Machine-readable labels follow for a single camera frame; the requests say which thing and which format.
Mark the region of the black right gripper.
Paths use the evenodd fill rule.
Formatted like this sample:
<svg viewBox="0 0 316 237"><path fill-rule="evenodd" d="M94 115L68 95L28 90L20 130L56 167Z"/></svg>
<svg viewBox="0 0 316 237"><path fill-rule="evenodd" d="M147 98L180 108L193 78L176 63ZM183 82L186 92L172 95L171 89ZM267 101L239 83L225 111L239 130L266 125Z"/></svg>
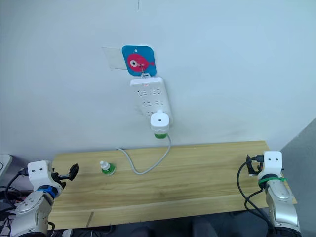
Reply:
<svg viewBox="0 0 316 237"><path fill-rule="evenodd" d="M257 162L257 168L255 169L252 162ZM248 169L249 176L257 176L263 170L264 158L251 158L249 155L246 156L246 166Z"/></svg>

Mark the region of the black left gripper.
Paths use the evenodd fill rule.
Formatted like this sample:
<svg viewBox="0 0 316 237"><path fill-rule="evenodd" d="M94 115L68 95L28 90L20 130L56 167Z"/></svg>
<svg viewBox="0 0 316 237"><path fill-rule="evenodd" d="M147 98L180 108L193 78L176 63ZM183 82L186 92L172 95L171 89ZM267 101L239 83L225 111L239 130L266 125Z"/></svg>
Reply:
<svg viewBox="0 0 316 237"><path fill-rule="evenodd" d="M57 182L59 185L62 186L62 188L65 188L66 182L65 179L68 179L70 181L73 181L73 179L76 177L77 173L79 171L79 165L76 163L72 165L72 167L69 170L69 173L67 175L60 175L58 172L52 172L51 176L52 179Z"/></svg>

